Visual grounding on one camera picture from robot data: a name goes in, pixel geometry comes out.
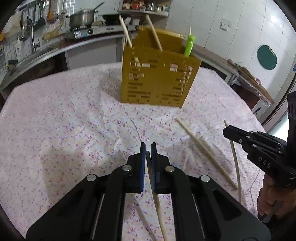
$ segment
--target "human hand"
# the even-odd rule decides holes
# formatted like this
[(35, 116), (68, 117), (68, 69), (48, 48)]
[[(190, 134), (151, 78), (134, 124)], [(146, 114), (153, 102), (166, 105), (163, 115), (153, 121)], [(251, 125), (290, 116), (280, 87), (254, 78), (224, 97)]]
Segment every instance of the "human hand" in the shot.
[(276, 187), (272, 178), (265, 174), (263, 187), (260, 189), (257, 199), (258, 213), (261, 216), (272, 214), (275, 201), (283, 202), (282, 207), (276, 213), (278, 218), (282, 218), (296, 207), (296, 189)]

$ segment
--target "gas stove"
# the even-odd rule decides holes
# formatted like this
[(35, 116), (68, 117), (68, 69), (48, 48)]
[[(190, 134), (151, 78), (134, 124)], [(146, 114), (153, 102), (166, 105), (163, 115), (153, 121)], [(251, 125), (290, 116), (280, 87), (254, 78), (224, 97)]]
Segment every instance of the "gas stove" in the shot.
[[(128, 31), (135, 31), (136, 28), (134, 25), (126, 26)], [(64, 34), (65, 39), (81, 39), (85, 37), (90, 37), (98, 34), (107, 34), (114, 32), (123, 32), (121, 25), (112, 25), (112, 26), (89, 26), (70, 29)]]

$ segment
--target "floral tablecloth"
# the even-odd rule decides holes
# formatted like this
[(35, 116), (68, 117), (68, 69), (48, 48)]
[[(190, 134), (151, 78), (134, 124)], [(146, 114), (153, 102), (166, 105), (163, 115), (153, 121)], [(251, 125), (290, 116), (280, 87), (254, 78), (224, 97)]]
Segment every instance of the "floral tablecloth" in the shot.
[[(138, 153), (141, 141), (188, 175), (208, 174), (236, 199), (238, 192), (174, 120), (211, 147), (236, 182), (223, 120), (264, 131), (246, 103), (212, 70), (200, 68), (177, 107), (122, 104), (121, 63), (50, 75), (18, 86), (0, 114), (0, 203), (22, 235), (86, 175), (111, 173)], [(236, 144), (243, 205), (254, 215), (263, 172)], [(170, 195), (160, 196), (163, 221), (175, 240)], [(127, 194), (122, 240), (163, 240), (147, 170), (142, 194)]]

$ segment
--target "wooden stick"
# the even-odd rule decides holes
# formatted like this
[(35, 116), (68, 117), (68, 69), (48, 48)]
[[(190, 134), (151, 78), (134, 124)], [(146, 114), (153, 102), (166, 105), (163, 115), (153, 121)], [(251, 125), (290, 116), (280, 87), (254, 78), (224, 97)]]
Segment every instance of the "wooden stick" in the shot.
[[(150, 159), (150, 153), (149, 151), (146, 151), (145, 153), (146, 155), (146, 159), (147, 159), (147, 168), (148, 168), (148, 175), (149, 175), (149, 181), (150, 181), (150, 184), (151, 184), (151, 189), (153, 188), (153, 179), (152, 179), (152, 170), (151, 170), (151, 165), (148, 165), (148, 162), (151, 163), (151, 159)], [(162, 213), (161, 213), (161, 210), (160, 210), (160, 201), (159, 201), (159, 197), (158, 195), (154, 192), (154, 190), (152, 190), (152, 196), (153, 196), (153, 200), (154, 200), (154, 206), (155, 206), (155, 209), (156, 209), (156, 213), (157, 213), (157, 218), (158, 218), (158, 222), (159, 222), (159, 226), (160, 226), (160, 231), (163, 235), (163, 239), (164, 241), (168, 241), (168, 238), (167, 238), (167, 234), (165, 232), (165, 228), (163, 226), (163, 219), (162, 219)]]
[(124, 20), (123, 20), (123, 18), (122, 18), (121, 15), (119, 15), (119, 21), (120, 21), (121, 26), (123, 28), (123, 32), (124, 32), (124, 35), (126, 36), (126, 39), (128, 41), (128, 44), (133, 49), (133, 43), (132, 43), (132, 41), (131, 41), (131, 39), (130, 39), (130, 37), (128, 35), (128, 29), (126, 28), (126, 24), (124, 23)]
[[(225, 124), (225, 127), (228, 127), (226, 120), (224, 120), (224, 124)], [(232, 155), (233, 155), (233, 159), (234, 159), (235, 170), (237, 172), (237, 185), (238, 185), (238, 189), (239, 189), (239, 203), (241, 204), (242, 203), (242, 187), (241, 187), (241, 183), (240, 183), (239, 163), (237, 161), (237, 154), (235, 152), (233, 141), (232, 140), (229, 140), (229, 141), (230, 141), (230, 146), (231, 146)]]
[(159, 41), (159, 38), (158, 38), (157, 33), (156, 33), (156, 31), (155, 31), (155, 28), (154, 28), (154, 26), (153, 26), (153, 24), (152, 24), (152, 22), (151, 22), (151, 19), (150, 19), (150, 17), (149, 17), (148, 14), (146, 14), (146, 20), (147, 20), (148, 24), (150, 25), (151, 31), (152, 31), (152, 33), (153, 33), (153, 36), (154, 36), (155, 40), (156, 40), (156, 43), (157, 43), (157, 45), (158, 45), (158, 48), (159, 48), (160, 51), (162, 52), (162, 51), (163, 51), (163, 48), (161, 47), (161, 43), (160, 43), (160, 41)]
[(203, 149), (206, 151), (208, 156), (210, 157), (210, 160), (219, 168), (219, 170), (222, 172), (222, 174), (226, 177), (226, 179), (231, 183), (231, 185), (235, 188), (235, 190), (238, 190), (237, 185), (234, 183), (234, 181), (228, 176), (225, 169), (217, 162), (214, 155), (208, 150), (206, 146), (204, 146), (195, 136), (194, 134), (189, 130), (189, 128), (178, 118), (175, 119), (177, 122), (179, 122), (180, 126), (183, 127), (183, 129), (187, 132), (188, 135), (190, 135)]

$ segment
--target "corner shelf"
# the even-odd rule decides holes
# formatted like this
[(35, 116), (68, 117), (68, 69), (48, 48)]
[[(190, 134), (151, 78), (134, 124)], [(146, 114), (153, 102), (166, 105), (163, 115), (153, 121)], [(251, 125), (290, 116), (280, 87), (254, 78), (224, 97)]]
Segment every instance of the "corner shelf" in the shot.
[(135, 15), (136, 13), (141, 15), (141, 14), (152, 14), (152, 15), (157, 15), (157, 16), (161, 16), (161, 17), (165, 17), (168, 18), (169, 13), (168, 12), (151, 12), (151, 11), (143, 11), (143, 10), (133, 10), (133, 9), (122, 9), (119, 10), (119, 13), (122, 14), (133, 14)]

